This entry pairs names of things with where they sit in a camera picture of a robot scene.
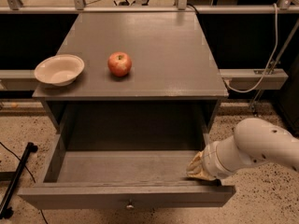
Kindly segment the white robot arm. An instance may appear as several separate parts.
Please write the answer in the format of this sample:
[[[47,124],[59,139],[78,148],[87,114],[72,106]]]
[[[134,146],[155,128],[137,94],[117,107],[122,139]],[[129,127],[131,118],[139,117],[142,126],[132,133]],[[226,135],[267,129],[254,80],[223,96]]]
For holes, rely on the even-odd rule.
[[[232,136],[206,145],[186,172],[187,177],[212,181],[268,162],[299,172],[299,140],[268,121],[250,118],[240,121]]]

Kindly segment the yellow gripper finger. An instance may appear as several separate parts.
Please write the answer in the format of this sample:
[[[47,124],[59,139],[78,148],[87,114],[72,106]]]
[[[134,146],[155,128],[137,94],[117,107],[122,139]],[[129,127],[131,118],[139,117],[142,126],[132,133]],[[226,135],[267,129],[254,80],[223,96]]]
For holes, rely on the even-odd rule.
[[[201,179],[206,181],[213,181],[215,177],[210,175],[203,166],[203,152],[199,151],[188,164],[186,168],[186,175],[190,178]]]

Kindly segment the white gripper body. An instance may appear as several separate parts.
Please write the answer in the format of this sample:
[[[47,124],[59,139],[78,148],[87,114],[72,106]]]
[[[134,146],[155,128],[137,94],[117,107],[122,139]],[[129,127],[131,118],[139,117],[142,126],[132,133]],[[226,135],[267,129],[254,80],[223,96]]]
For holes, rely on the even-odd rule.
[[[238,170],[257,167],[259,161],[241,151],[230,136],[222,141],[207,145],[201,157],[201,179],[224,179]]]

